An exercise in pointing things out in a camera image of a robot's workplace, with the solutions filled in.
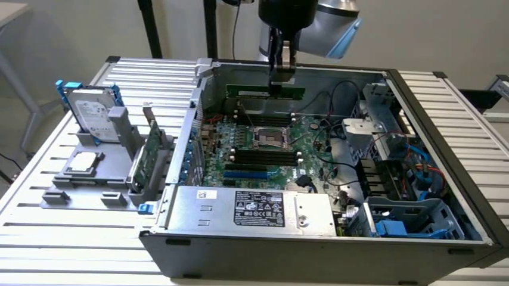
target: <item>warning label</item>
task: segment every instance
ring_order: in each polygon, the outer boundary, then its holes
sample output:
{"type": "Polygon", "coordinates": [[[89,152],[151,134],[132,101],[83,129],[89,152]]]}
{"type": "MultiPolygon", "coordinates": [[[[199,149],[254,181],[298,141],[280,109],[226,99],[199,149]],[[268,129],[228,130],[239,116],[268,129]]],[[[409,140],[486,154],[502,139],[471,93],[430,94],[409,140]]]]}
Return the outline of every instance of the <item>warning label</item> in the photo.
{"type": "Polygon", "coordinates": [[[283,228],[283,194],[280,192],[236,191],[232,221],[236,225],[283,228]]]}

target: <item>aluminum extrusion table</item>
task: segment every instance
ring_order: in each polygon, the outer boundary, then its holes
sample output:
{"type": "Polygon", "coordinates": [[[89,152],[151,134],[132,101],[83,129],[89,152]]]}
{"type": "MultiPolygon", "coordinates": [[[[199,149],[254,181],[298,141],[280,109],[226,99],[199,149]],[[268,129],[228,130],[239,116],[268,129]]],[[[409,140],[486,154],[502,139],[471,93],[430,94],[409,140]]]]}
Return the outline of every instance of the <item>aluminum extrusion table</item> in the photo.
{"type": "MultiPolygon", "coordinates": [[[[139,125],[140,133],[148,133],[140,106],[151,102],[159,125],[178,136],[199,64],[135,58],[120,58],[116,63],[117,58],[109,60],[112,63],[104,64],[91,84],[107,86],[115,82],[120,86],[129,119],[139,125]]],[[[504,160],[506,150],[494,142],[497,132],[485,125],[482,116],[446,79],[437,79],[431,73],[401,74],[508,226],[509,182],[504,177],[509,175],[509,162],[504,160]]],[[[0,284],[288,285],[170,279],[160,274],[133,227],[149,227],[152,216],[41,209],[40,196],[77,144],[72,134],[76,131],[68,113],[0,201],[0,284]]],[[[433,286],[459,285],[509,285],[509,259],[486,269],[461,269],[433,283],[433,286]]]]}

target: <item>cpu socket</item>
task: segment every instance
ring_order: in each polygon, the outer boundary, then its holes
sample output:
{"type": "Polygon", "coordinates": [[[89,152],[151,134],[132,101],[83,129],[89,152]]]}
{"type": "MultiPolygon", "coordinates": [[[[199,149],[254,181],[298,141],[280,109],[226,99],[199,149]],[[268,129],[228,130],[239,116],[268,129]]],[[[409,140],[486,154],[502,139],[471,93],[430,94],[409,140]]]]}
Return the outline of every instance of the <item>cpu socket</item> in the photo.
{"type": "Polygon", "coordinates": [[[254,147],[288,147],[286,128],[256,127],[252,129],[254,147]]]}

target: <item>table leg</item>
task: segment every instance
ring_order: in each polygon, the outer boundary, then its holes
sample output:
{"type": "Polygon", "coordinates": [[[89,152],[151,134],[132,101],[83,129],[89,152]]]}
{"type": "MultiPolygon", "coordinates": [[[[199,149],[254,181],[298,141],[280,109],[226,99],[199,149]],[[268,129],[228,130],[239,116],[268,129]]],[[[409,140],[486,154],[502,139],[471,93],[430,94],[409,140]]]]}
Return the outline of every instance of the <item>table leg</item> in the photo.
{"type": "Polygon", "coordinates": [[[32,135],[40,125],[40,122],[43,121],[43,118],[48,115],[48,113],[52,111],[55,106],[57,106],[60,100],[53,100],[48,104],[44,104],[43,106],[39,106],[31,95],[28,94],[23,83],[15,73],[13,68],[11,67],[9,62],[7,61],[7,58],[0,52],[0,71],[5,75],[7,81],[9,82],[11,86],[13,87],[13,90],[23,101],[24,106],[28,108],[28,111],[31,112],[31,118],[27,123],[27,128],[24,130],[23,139],[20,142],[20,148],[24,152],[27,152],[27,147],[29,140],[32,138],[32,135]]]}

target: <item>motherboard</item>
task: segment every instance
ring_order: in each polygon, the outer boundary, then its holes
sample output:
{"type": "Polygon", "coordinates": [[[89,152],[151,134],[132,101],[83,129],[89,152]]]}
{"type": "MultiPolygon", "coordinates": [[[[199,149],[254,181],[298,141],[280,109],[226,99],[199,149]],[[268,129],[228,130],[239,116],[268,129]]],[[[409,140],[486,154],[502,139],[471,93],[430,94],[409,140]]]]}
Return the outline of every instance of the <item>motherboard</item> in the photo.
{"type": "Polygon", "coordinates": [[[312,116],[255,114],[208,119],[202,126],[203,186],[333,193],[327,191],[333,186],[323,180],[333,166],[315,156],[331,160],[330,150],[321,143],[326,141],[325,133],[319,134],[321,122],[312,116]],[[311,179],[315,190],[295,183],[303,175],[311,179]]]}

